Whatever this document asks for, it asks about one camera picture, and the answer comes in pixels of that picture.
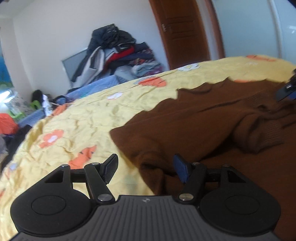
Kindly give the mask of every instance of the brown sweater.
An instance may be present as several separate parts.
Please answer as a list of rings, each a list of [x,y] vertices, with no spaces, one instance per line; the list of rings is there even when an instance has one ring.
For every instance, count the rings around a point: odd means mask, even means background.
[[[209,168],[230,164],[281,205],[275,233],[296,239],[296,102],[274,99],[283,83],[267,80],[205,83],[142,111],[111,130],[118,148],[139,168],[156,195],[177,195],[183,185],[173,155]]]

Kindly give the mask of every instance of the ceiling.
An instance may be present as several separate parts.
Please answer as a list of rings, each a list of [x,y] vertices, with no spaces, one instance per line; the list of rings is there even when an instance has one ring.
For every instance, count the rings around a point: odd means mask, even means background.
[[[0,3],[0,18],[13,18],[35,0],[9,0]]]

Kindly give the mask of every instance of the gray ribbed panel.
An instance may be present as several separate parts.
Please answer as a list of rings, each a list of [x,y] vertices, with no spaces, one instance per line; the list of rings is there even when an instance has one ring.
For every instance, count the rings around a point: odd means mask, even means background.
[[[279,241],[272,233],[235,237],[212,228],[192,205],[176,203],[171,196],[121,196],[100,206],[90,221],[76,231],[53,238],[20,233],[12,241]]]

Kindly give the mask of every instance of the brown door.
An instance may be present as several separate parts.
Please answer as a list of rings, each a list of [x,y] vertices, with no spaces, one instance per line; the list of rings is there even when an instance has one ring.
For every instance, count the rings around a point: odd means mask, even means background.
[[[170,69],[210,60],[195,0],[149,0]]]

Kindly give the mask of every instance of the bed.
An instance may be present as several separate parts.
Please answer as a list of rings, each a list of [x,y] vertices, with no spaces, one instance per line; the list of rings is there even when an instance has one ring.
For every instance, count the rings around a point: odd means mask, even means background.
[[[153,195],[138,170],[118,151],[109,131],[124,125],[140,111],[151,110],[164,99],[176,98],[176,89],[217,83],[226,77],[236,81],[287,81],[293,69],[291,63],[267,56],[206,61],[158,74],[144,81],[144,85],[133,80],[94,93],[76,100],[61,114],[40,120],[2,173],[0,240],[9,240],[17,232],[9,213],[13,200],[64,163],[82,167],[91,162],[102,163],[116,153],[119,167],[108,185],[113,195],[116,198],[120,194]],[[78,160],[79,154],[88,150],[93,152],[92,156]],[[74,188],[87,195],[84,184],[75,183]]]

